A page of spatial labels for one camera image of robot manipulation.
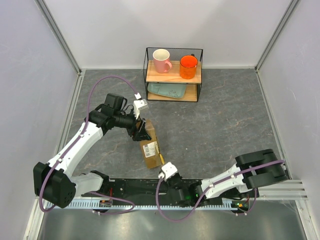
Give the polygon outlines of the brown cardboard express box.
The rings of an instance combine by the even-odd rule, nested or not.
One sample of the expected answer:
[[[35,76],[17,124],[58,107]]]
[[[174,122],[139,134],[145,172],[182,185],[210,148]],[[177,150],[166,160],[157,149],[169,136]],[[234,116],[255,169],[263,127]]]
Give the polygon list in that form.
[[[139,144],[146,167],[153,169],[162,165],[161,152],[156,129],[149,119],[146,120],[145,129],[151,140],[143,140]]]

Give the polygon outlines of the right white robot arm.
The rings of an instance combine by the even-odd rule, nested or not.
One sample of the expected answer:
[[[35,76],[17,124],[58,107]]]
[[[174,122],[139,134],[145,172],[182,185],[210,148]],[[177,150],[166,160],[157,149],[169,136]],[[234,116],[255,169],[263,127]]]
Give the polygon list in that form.
[[[158,175],[167,184],[173,202],[181,207],[203,206],[215,198],[244,198],[266,187],[288,180],[273,149],[259,150],[239,155],[236,163],[225,172],[212,178],[187,183],[171,162],[161,167]]]

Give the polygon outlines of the yellow utility knife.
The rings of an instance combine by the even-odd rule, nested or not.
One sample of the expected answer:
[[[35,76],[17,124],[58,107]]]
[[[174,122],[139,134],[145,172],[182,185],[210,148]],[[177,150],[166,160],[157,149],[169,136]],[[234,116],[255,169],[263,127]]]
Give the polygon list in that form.
[[[161,160],[161,164],[164,165],[165,164],[165,160],[163,158],[163,155],[160,153],[159,154],[160,160]]]

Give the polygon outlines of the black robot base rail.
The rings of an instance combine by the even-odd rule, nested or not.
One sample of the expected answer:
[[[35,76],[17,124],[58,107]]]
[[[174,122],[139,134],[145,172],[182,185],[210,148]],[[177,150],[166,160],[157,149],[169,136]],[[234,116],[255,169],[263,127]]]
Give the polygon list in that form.
[[[114,198],[133,202],[137,206],[155,206],[156,188],[158,180],[155,178],[115,178],[105,180],[96,192]],[[160,206],[193,207],[202,193],[200,179],[182,179],[177,186],[170,186],[163,182],[159,188]],[[253,198],[255,191],[240,193],[235,187],[221,193],[215,198],[203,197],[199,206],[220,205],[222,199],[242,200]]]

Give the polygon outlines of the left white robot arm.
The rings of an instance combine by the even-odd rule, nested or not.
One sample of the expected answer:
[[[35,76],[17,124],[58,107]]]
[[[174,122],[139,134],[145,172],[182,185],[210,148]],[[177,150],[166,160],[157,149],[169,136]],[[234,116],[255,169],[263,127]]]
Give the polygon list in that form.
[[[109,93],[104,103],[90,111],[78,132],[68,144],[47,163],[38,162],[33,168],[34,192],[59,208],[67,207],[75,197],[94,192],[99,197],[110,191],[109,177],[96,170],[73,176],[82,158],[112,128],[125,129],[136,142],[151,140],[146,130],[146,120],[140,116],[148,103],[139,94],[132,109],[126,112],[127,99]]]

